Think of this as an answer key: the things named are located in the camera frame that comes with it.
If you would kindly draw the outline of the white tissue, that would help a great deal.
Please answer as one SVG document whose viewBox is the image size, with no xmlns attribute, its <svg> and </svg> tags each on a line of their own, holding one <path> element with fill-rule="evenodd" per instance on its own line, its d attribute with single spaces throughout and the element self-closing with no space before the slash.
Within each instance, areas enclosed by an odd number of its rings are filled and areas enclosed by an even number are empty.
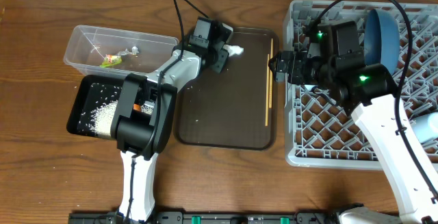
<svg viewBox="0 0 438 224">
<path fill-rule="evenodd" d="M 244 52 L 244 48 L 238 45 L 225 45 L 224 49 L 229 53 L 229 57 L 241 55 Z"/>
</svg>

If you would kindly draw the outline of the wooden chopstick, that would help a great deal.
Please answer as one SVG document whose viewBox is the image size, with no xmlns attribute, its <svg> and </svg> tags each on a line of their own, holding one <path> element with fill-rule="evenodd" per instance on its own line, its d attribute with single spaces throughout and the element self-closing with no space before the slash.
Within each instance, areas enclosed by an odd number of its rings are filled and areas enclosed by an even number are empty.
<svg viewBox="0 0 438 224">
<path fill-rule="evenodd" d="M 266 110 L 265 110 L 265 127 L 268 126 L 269 123 L 269 107 L 270 107 L 270 101 L 269 101 L 269 96 L 270 96 L 270 69 L 269 69 L 269 59 L 270 59 L 270 54 L 267 55 L 267 60 L 266 60 Z"/>
<path fill-rule="evenodd" d="M 271 38 L 271 43 L 270 43 L 270 59 L 273 56 L 273 47 L 274 46 L 274 39 Z M 268 108 L 272 108 L 272 71 L 269 70 L 269 96 L 268 96 Z"/>
</svg>

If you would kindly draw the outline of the dark blue plate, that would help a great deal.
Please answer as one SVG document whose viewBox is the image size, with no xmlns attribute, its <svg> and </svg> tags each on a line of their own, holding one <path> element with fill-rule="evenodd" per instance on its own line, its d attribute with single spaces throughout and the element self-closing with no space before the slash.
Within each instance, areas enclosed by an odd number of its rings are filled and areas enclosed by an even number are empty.
<svg viewBox="0 0 438 224">
<path fill-rule="evenodd" d="M 382 64 L 393 74 L 398 65 L 399 53 L 400 34 L 397 21 L 386 10 L 371 10 L 365 24 L 365 64 Z"/>
</svg>

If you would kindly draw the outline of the orange carrot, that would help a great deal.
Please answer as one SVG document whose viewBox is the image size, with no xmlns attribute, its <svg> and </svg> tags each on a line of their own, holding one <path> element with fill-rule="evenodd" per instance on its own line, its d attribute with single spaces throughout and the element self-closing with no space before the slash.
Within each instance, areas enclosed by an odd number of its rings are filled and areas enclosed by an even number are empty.
<svg viewBox="0 0 438 224">
<path fill-rule="evenodd" d="M 140 110 L 141 110 L 141 106 L 138 105 L 138 104 L 134 104 L 134 105 L 133 105 L 133 109 L 134 109 L 134 110 L 137 110 L 137 111 L 140 111 Z"/>
</svg>

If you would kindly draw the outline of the yellow snack wrapper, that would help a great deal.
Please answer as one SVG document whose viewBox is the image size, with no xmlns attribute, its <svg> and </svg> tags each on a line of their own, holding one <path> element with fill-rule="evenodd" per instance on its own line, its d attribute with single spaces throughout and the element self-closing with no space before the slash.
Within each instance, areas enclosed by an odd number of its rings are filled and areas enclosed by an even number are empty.
<svg viewBox="0 0 438 224">
<path fill-rule="evenodd" d="M 103 58 L 103 62 L 100 64 L 101 68 L 107 68 L 120 64 L 123 61 L 120 55 L 106 55 Z"/>
</svg>

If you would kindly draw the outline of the white rice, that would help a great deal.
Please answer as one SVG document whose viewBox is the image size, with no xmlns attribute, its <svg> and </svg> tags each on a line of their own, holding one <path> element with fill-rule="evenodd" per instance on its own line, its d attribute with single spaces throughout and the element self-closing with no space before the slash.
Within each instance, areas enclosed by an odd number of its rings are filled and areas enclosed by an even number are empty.
<svg viewBox="0 0 438 224">
<path fill-rule="evenodd" d="M 110 129 L 121 87 L 93 83 L 82 107 L 77 131 L 84 136 L 111 139 Z"/>
</svg>

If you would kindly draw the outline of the light blue cup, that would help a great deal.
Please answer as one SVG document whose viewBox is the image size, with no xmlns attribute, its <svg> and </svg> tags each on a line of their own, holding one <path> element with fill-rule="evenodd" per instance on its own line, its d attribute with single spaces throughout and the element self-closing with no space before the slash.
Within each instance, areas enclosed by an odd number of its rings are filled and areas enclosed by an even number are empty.
<svg viewBox="0 0 438 224">
<path fill-rule="evenodd" d="M 437 139 L 437 112 L 424 114 L 410 120 L 415 141 L 424 144 Z"/>
</svg>

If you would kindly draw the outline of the foil wrapper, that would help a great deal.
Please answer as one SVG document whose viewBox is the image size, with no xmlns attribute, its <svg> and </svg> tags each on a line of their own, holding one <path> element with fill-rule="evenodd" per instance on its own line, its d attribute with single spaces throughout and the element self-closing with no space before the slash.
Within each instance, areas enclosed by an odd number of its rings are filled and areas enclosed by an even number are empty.
<svg viewBox="0 0 438 224">
<path fill-rule="evenodd" d="M 137 54 L 139 54 L 139 50 L 137 47 L 132 47 L 131 50 L 125 49 L 124 51 L 119 51 L 117 53 L 118 56 L 137 55 Z"/>
</svg>

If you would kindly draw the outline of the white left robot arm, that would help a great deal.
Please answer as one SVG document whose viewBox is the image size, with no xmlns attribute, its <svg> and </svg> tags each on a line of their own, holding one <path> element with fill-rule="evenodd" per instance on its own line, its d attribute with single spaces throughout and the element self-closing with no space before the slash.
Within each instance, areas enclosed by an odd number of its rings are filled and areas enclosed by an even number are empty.
<svg viewBox="0 0 438 224">
<path fill-rule="evenodd" d="M 126 76 L 110 126 L 124 166 L 117 223 L 149 220 L 155 207 L 157 157 L 170 137 L 177 93 L 203 69 L 217 73 L 223 69 L 232 35 L 231 26 L 200 17 L 195 28 L 174 47 L 170 59 L 155 72 Z"/>
</svg>

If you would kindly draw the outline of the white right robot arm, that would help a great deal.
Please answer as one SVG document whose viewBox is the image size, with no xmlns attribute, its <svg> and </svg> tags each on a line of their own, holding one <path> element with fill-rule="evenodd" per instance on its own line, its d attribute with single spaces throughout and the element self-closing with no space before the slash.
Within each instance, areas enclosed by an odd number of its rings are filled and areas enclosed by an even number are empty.
<svg viewBox="0 0 438 224">
<path fill-rule="evenodd" d="M 411 127 L 387 67 L 366 63 L 354 21 L 320 23 L 310 37 L 317 52 L 280 51 L 269 59 L 274 79 L 327 90 L 371 144 L 402 223 L 436 223 L 437 171 Z"/>
</svg>

